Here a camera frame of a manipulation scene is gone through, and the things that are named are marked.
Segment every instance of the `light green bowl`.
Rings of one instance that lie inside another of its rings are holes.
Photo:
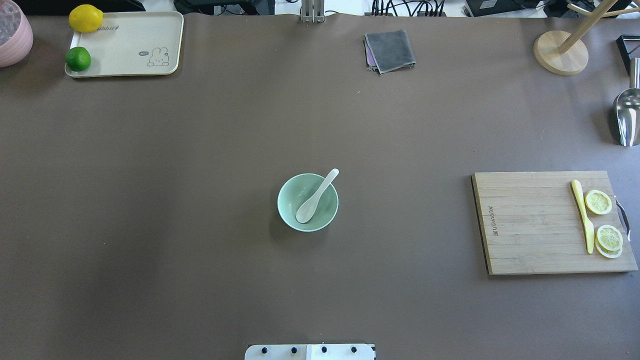
[[[338,193],[333,184],[324,191],[318,202],[314,216],[306,224],[296,220],[296,213],[302,204],[313,195],[324,180],[316,174],[300,174],[287,180],[278,194],[278,212],[284,222],[295,230],[311,232],[329,225],[338,212]]]

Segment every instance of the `tray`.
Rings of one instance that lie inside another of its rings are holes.
[[[105,13],[91,33],[74,32],[71,46],[91,54],[85,71],[65,72],[73,78],[167,75],[178,68],[184,18],[179,12]]]

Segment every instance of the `pink pot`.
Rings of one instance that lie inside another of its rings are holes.
[[[20,25],[18,29],[7,42],[0,45],[0,67],[5,67],[13,65],[27,56],[33,45],[33,32],[31,31],[29,21],[17,4],[11,0],[0,1],[0,4],[2,3],[13,3],[15,7],[18,8],[18,11],[20,11]]]

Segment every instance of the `gray towel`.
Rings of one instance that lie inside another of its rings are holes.
[[[415,65],[409,35],[405,30],[365,34],[364,40],[367,64],[373,71],[384,74]]]

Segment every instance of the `bowl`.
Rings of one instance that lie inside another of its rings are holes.
[[[0,6],[7,6],[7,8],[11,9],[11,14],[15,13],[17,15],[16,12],[20,13],[20,24],[15,33],[4,44],[0,45],[0,67],[6,67],[27,56],[33,45],[33,32],[24,13],[13,1],[0,0]]]
[[[320,187],[324,176],[300,174],[287,180],[278,194],[278,212],[282,220],[292,228],[306,233],[318,231],[329,223],[338,212],[338,193],[333,184],[324,191],[318,202],[314,216],[306,224],[296,220],[296,212]]]

